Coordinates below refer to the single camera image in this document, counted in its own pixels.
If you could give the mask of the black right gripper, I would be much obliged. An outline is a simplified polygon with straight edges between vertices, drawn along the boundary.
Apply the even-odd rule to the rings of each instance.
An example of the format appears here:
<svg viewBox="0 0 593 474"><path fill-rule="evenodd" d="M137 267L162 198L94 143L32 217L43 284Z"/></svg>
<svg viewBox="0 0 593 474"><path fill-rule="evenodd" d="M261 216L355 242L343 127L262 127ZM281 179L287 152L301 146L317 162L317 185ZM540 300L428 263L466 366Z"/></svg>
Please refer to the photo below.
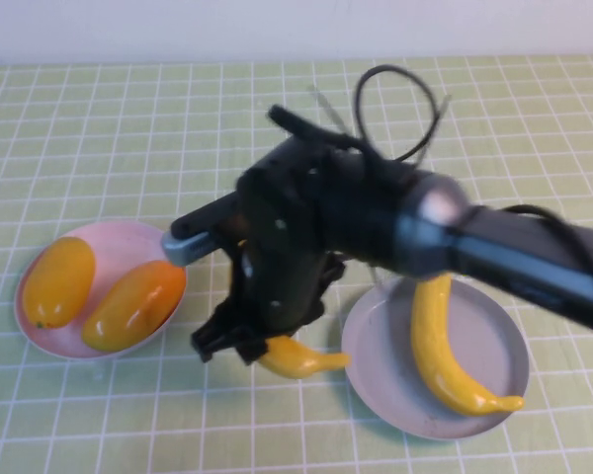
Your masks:
<svg viewBox="0 0 593 474"><path fill-rule="evenodd" d="M270 351L270 340L291 336L325 312L323 295L345 272L332 252L260 253L246 246L227 251L229 293L191 336L201 361L234 349L246 365Z"/></svg>

